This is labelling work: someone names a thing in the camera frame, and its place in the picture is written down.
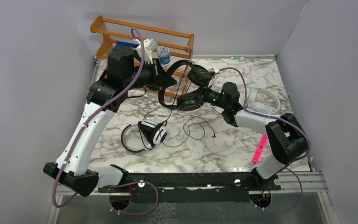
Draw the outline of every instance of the wooden dish rack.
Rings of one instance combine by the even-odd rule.
[[[137,23],[132,23],[132,22],[114,20],[114,19],[110,19],[110,18],[106,18],[106,17],[102,17],[102,16],[98,16],[90,26],[90,31],[92,33],[100,33],[103,36],[101,47],[96,52],[97,58],[108,59],[108,54],[112,51],[114,44],[116,44],[118,41],[115,38],[119,37],[119,38],[133,40],[132,35],[118,33],[118,32],[114,32],[112,30],[108,30],[107,23],[113,23],[113,24],[127,26],[127,27],[136,27],[138,29],[148,30],[148,31],[156,32],[156,33],[166,34],[166,35],[179,36],[179,37],[188,39],[186,46],[181,46],[181,45],[162,42],[162,41],[157,40],[158,46],[169,47],[170,49],[176,49],[177,51],[180,52],[179,53],[179,52],[170,51],[170,55],[171,55],[170,62],[168,64],[162,65],[165,71],[167,71],[167,69],[175,61],[178,61],[181,59],[187,59],[187,60],[191,61],[193,58],[194,34],[185,34],[185,33],[172,31],[172,30],[168,30],[168,29],[161,29],[161,28],[145,26],[145,25],[141,25],[141,24],[137,24]],[[157,57],[157,53],[156,53],[157,48],[155,48],[153,52],[154,52],[153,57]],[[139,62],[137,60],[135,60],[134,66],[138,66],[138,65],[139,65]],[[174,75],[178,76],[178,78],[185,78],[185,83],[184,83],[183,89],[182,89],[181,93],[179,91],[178,96],[183,95],[188,88],[189,79],[187,77],[187,73],[189,72],[189,70],[190,70],[189,67],[186,66],[185,68],[181,67],[178,70],[176,70],[176,72],[174,72]],[[170,92],[170,91],[168,91],[168,89],[165,92],[166,95],[172,96],[172,97],[175,96],[175,93],[176,93],[176,90],[175,90],[175,92]]]

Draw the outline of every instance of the white connector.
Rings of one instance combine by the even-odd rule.
[[[136,41],[139,46],[137,46],[137,52],[139,54],[139,56],[142,55],[142,45],[141,45],[141,42],[140,40],[138,39],[134,39],[134,41]],[[143,44],[145,46],[145,62],[146,63],[152,63],[153,62],[153,59],[152,59],[152,56],[151,56],[151,52],[154,50],[154,48],[156,48],[157,46],[157,41],[155,39],[145,39],[143,41]]]

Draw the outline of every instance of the gray wall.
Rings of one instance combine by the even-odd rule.
[[[45,223],[93,54],[62,0],[0,0],[0,223]]]
[[[358,222],[358,0],[310,0],[278,66],[339,222]]]
[[[101,34],[90,25],[98,15],[194,33],[196,55],[279,54],[308,0],[65,0],[92,52]],[[115,26],[128,33],[128,28]],[[163,41],[180,39],[153,35]]]

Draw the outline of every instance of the hole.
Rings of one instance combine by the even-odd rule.
[[[110,204],[115,210],[123,210],[128,207],[128,205],[131,203],[131,199],[129,200],[123,200],[123,198],[120,197],[109,197]]]

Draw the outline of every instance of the marble surface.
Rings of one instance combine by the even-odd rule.
[[[209,68],[235,67],[239,69],[247,83],[248,91],[250,88],[261,87],[271,90],[279,96],[281,108],[279,113],[290,112],[291,107],[283,87],[276,61],[274,59],[194,59],[196,64]],[[99,75],[106,67],[106,61],[101,61]],[[244,100],[244,86],[238,73],[234,70],[227,70],[220,73],[219,78],[213,84],[213,89],[220,92],[220,88],[225,82],[237,84],[241,93],[240,103]],[[129,95],[142,94],[143,90],[129,91]],[[268,98],[257,98],[258,101],[270,104]],[[166,97],[166,103],[172,103],[173,98]],[[164,143],[170,146],[180,144],[187,135],[183,131],[185,121],[193,116],[200,116],[207,120],[216,132],[216,137],[209,125],[200,119],[189,122],[191,135],[194,138],[202,137],[205,129],[205,137],[202,140],[188,138],[180,147],[156,146],[151,151],[138,154],[127,152],[120,141],[122,130],[130,123],[135,123],[153,109],[159,107],[157,95],[148,92],[141,98],[126,100],[118,113],[106,126],[94,149],[90,165],[93,167],[106,167],[116,164],[130,172],[158,173],[158,172],[245,172],[250,171],[255,166],[251,161],[256,151],[257,145],[262,134],[247,128],[235,128],[225,123],[222,116],[214,111],[209,104],[203,105],[200,109],[192,112],[173,111],[168,121],[170,130]],[[169,110],[161,107],[152,114],[168,116]],[[166,118],[154,116],[152,120],[163,121]],[[141,149],[141,139],[137,128],[127,132],[125,137],[127,145],[134,149]],[[271,154],[269,144],[266,145],[261,157],[261,161]],[[307,160],[301,160],[290,166],[296,171],[309,171]]]

